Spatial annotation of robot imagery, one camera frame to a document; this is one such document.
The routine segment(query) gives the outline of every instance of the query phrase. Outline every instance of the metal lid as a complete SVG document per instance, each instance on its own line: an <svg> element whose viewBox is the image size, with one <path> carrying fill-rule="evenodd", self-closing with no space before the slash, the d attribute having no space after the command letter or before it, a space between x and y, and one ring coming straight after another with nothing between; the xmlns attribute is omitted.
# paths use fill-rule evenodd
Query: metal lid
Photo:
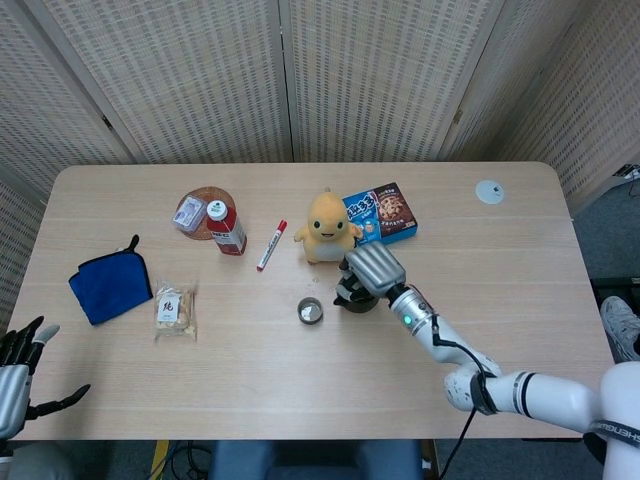
<svg viewBox="0 0 640 480"><path fill-rule="evenodd" d="M306 297L298 303L298 318L305 325L315 325L322 320L322 304L320 300Z"/></svg>
<svg viewBox="0 0 640 480"><path fill-rule="evenodd" d="M207 215L211 220L221 222L227 217L227 206L220 200L214 200L207 205Z"/></svg>

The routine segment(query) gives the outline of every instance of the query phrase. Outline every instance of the blue box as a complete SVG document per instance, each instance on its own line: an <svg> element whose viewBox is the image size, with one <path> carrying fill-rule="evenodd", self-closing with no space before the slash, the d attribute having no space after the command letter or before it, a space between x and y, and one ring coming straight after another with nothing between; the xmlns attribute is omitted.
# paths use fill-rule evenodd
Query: blue box
<svg viewBox="0 0 640 480"><path fill-rule="evenodd" d="M412 237L418 230L418 222L395 182L356 193L342 201L347 207L349 221L364 233L357 245L376 240L389 244Z"/></svg>

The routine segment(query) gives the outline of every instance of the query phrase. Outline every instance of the blue towel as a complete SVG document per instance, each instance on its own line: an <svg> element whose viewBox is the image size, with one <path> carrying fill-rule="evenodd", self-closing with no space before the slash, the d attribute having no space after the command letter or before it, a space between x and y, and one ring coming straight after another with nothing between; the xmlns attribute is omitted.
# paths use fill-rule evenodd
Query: blue towel
<svg viewBox="0 0 640 480"><path fill-rule="evenodd" d="M134 249L140 237L120 252L84 262L69 279L91 325L106 322L153 298L144 259Z"/></svg>

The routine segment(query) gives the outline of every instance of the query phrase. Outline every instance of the white bottle cap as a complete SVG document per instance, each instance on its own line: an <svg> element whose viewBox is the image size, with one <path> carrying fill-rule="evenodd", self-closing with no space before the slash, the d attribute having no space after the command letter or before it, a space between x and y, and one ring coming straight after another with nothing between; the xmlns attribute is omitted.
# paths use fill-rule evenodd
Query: white bottle cap
<svg viewBox="0 0 640 480"><path fill-rule="evenodd" d="M227 206L220 200L214 200L207 205L207 215L215 222L221 222L227 217Z"/></svg>

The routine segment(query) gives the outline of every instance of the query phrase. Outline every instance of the wooden table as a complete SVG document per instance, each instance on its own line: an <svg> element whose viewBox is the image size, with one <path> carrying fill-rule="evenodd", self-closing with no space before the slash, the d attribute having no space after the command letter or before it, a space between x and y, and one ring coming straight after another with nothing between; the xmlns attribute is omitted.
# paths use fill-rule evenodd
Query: wooden table
<svg viewBox="0 0 640 480"><path fill-rule="evenodd" d="M485 205L474 187L500 182ZM21 439L446 438L454 410L434 363L380 302L366 315L334 307L335 264L311 266L293 233L327 186L352 194L397 181L418 222L391 250L408 279L504 372L527 369L597 388L612 364L555 172L541 163L82 166L60 174L13 314L62 330L46 348L32 398L92 388L72 409L29 423ZM248 232L243 257L223 256L171 225L179 199L215 185ZM289 222L265 271L256 263ZM153 343L153 302L89 325L67 280L76 266L134 233L152 284L197 282L198 342ZM315 296L324 321L301 324ZM571 432L511 414L476 418L471 437Z"/></svg>

